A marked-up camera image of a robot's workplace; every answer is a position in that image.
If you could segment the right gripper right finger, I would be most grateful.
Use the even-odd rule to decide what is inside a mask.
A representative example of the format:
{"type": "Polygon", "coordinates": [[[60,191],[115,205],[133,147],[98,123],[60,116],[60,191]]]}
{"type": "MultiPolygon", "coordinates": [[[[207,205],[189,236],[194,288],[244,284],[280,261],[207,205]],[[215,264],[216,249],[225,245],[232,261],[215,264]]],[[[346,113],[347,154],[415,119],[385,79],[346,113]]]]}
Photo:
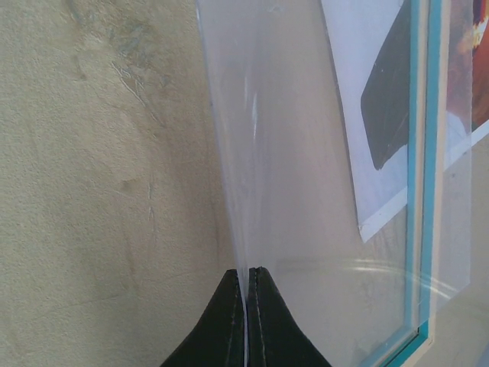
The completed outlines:
{"type": "Polygon", "coordinates": [[[296,324],[266,268],[249,270],[247,316],[249,366],[330,365],[296,324]]]}

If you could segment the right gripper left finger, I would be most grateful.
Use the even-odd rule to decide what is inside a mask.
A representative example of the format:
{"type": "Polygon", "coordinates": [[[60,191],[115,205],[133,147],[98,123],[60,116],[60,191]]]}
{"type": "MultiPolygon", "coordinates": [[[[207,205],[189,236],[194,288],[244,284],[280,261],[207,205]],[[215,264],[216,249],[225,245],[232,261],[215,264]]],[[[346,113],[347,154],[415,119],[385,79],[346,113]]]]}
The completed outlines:
{"type": "Polygon", "coordinates": [[[245,316],[235,269],[227,270],[188,336],[162,367],[232,367],[245,364],[245,316]]]}

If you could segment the clear plastic sheet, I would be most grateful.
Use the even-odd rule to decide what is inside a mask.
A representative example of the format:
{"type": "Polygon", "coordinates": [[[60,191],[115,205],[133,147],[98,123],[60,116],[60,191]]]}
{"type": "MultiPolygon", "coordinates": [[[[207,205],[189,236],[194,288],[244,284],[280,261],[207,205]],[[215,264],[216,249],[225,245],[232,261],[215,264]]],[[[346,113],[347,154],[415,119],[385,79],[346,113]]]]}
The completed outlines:
{"type": "MultiPolygon", "coordinates": [[[[323,2],[196,3],[246,365],[251,268],[270,272],[298,327],[334,366],[379,366],[405,324],[407,202],[361,239],[323,2]]],[[[455,293],[440,310],[470,284],[471,218],[458,231],[442,225],[441,245],[441,276],[455,293]]],[[[419,360],[435,343],[438,316],[434,342],[419,360]]]]}

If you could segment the hot air balloon photo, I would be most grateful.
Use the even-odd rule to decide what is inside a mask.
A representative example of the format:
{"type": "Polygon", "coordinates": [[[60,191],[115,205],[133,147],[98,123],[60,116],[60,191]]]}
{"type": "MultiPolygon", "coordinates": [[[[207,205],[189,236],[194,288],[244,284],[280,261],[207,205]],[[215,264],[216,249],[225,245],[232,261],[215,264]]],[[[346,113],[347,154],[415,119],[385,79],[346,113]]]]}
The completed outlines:
{"type": "MultiPolygon", "coordinates": [[[[407,202],[408,1],[324,1],[343,107],[358,229],[376,235],[407,202]]],[[[488,3],[454,1],[446,103],[444,230],[470,221],[470,147],[488,133],[488,3]]]]}

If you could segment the blue wooden picture frame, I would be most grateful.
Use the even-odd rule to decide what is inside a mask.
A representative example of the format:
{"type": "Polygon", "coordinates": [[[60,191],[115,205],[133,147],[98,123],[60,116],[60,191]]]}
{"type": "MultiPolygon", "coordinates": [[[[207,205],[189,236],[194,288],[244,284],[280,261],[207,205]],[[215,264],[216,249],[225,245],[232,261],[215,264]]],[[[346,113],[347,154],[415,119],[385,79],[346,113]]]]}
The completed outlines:
{"type": "Polygon", "coordinates": [[[434,342],[435,318],[455,293],[441,276],[449,18],[447,1],[411,1],[406,306],[379,366],[415,364],[434,342]]]}

